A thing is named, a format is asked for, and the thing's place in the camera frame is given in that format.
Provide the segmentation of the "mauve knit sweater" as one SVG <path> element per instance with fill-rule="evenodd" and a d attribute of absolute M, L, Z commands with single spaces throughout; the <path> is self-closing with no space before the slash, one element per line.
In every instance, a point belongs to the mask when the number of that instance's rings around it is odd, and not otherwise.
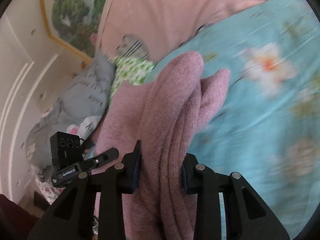
<path fill-rule="evenodd" d="M 194 135 L 223 106 L 230 72 L 202 78 L 202 56 L 190 51 L 171 60 L 151 83 L 123 82 L 112 98 L 95 153 L 119 157 L 141 142 L 139 187 L 123 196 L 129 239 L 192 239 L 197 197 L 181 188 L 181 168 Z"/>

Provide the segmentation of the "dark red furniture corner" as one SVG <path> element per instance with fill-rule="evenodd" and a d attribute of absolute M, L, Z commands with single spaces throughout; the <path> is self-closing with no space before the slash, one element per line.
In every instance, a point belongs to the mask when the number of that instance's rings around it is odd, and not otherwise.
<path fill-rule="evenodd" d="M 1 239 L 28 239 L 38 220 L 1 194 Z"/>

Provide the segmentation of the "green floral white cloth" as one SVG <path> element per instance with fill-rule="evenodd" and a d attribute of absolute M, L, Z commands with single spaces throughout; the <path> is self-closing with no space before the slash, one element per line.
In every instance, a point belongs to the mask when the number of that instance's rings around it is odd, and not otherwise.
<path fill-rule="evenodd" d="M 110 100 L 112 100 L 123 81 L 127 81 L 134 86 L 141 85 L 156 65 L 151 60 L 135 57 L 115 57 L 113 62 L 116 73 L 111 87 Z"/>

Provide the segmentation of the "light blue floral quilt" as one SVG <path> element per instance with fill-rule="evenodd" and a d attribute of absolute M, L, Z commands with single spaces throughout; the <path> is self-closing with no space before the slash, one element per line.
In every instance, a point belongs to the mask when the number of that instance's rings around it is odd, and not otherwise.
<path fill-rule="evenodd" d="M 241 173 L 291 238 L 319 204 L 319 21 L 306 0 L 269 0 L 202 28 L 159 63 L 197 51 L 203 77 L 230 70 L 227 98 L 189 147 Z"/>

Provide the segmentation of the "pink heart-patch bed cover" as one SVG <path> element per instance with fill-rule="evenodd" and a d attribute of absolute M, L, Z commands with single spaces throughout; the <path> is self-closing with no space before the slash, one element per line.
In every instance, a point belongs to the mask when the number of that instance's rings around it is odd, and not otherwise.
<path fill-rule="evenodd" d="M 159 61 L 204 26 L 267 0 L 103 0 L 99 27 L 90 36 L 109 57 Z"/>

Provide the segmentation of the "gold framed landscape picture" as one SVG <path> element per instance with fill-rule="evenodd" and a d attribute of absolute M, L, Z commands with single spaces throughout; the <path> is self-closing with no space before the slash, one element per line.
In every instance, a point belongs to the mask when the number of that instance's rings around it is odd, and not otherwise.
<path fill-rule="evenodd" d="M 48 36 L 85 61 L 95 55 L 106 0 L 40 0 Z"/>

